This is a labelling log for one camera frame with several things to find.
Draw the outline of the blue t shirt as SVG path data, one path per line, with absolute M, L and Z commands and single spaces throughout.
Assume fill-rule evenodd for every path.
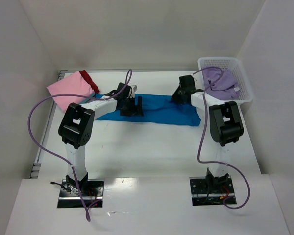
M 143 116 L 122 116 L 119 110 L 107 113 L 98 120 L 143 122 L 181 126 L 199 126 L 201 119 L 196 107 L 190 104 L 175 104 L 169 95 L 140 94 Z

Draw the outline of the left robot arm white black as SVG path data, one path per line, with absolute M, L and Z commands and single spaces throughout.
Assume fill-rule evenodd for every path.
M 84 103 L 71 103 L 62 119 L 58 134 L 65 144 L 70 162 L 67 185 L 81 193 L 89 188 L 88 172 L 85 166 L 85 146 L 91 138 L 94 121 L 105 114 L 119 111 L 121 116 L 142 116 L 142 97 L 135 96 L 137 86 L 120 83 L 116 90 L 101 98 Z

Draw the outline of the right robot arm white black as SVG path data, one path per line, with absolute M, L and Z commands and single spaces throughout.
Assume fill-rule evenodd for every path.
M 177 104 L 190 104 L 201 112 L 204 120 L 197 160 L 207 165 L 206 186 L 209 190 L 224 186 L 229 179 L 229 169 L 241 176 L 242 172 L 233 166 L 230 147 L 237 143 L 244 133 L 238 104 L 222 101 L 196 89 L 192 75 L 179 77 L 179 85 L 172 95 Z

